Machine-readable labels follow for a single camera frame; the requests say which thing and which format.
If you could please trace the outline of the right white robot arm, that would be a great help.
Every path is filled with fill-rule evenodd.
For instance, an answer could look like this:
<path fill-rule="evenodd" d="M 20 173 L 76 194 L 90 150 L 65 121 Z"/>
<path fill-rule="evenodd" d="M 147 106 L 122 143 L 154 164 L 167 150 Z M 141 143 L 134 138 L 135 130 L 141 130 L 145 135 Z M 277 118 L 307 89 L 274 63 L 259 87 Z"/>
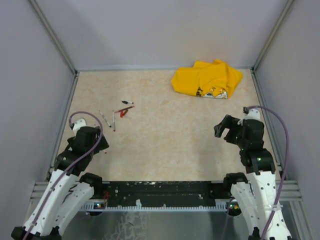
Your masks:
<path fill-rule="evenodd" d="M 291 240 L 282 205 L 277 194 L 276 167 L 272 154 L 264 147 L 264 123 L 253 109 L 243 119 L 226 115 L 214 127 L 219 138 L 225 129 L 227 143 L 239 147 L 240 161 L 245 173 L 228 173 L 223 182 L 223 192 L 234 198 L 248 229 L 250 240 Z"/>

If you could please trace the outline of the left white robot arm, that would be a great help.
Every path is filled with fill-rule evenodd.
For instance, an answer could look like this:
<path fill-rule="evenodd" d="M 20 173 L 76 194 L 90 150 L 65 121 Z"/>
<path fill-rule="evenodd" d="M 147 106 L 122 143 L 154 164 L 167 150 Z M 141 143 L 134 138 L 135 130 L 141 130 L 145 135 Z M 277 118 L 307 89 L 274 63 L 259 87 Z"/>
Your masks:
<path fill-rule="evenodd" d="M 14 240 L 60 240 L 81 207 L 103 195 L 103 179 L 86 168 L 109 144 L 100 127 L 81 126 L 61 152 L 33 213 L 11 233 Z"/>

